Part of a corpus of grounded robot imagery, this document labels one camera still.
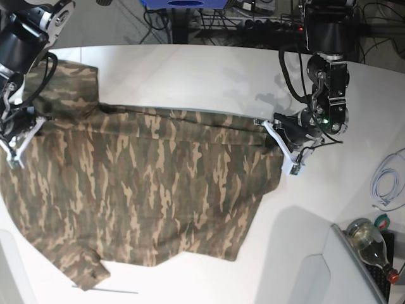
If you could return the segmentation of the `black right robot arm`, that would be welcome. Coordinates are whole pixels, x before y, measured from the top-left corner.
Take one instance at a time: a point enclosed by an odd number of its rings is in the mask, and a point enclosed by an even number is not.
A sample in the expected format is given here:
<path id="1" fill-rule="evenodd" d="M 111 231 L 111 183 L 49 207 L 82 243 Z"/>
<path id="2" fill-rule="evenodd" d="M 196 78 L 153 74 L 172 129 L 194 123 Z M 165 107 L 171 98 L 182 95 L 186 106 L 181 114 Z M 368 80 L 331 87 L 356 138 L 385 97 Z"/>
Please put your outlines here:
<path id="1" fill-rule="evenodd" d="M 31 129 L 35 111 L 29 110 L 56 71 L 58 59 L 48 50 L 55 44 L 75 9 L 74 1 L 1 1 L 6 22 L 1 25 L 1 140 Z M 38 88 L 21 103 L 18 91 L 25 77 L 42 60 L 52 61 Z"/>

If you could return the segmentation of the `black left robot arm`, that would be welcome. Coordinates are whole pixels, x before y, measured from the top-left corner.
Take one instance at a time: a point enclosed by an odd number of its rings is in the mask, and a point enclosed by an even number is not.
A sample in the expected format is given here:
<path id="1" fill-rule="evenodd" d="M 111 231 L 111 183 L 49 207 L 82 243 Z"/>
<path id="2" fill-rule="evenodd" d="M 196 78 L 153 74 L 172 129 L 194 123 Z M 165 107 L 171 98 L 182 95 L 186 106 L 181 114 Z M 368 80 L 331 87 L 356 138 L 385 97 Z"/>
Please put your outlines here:
<path id="1" fill-rule="evenodd" d="M 319 144 L 323 136 L 346 131 L 349 112 L 346 89 L 349 71 L 346 57 L 354 51 L 355 1 L 303 1 L 301 20 L 306 49 L 311 52 L 302 72 L 312 81 L 311 93 L 299 96 L 285 64 L 287 46 L 278 58 L 287 87 L 305 108 L 291 116 L 273 116 L 273 127 L 289 151 L 299 151 L 308 142 Z"/>

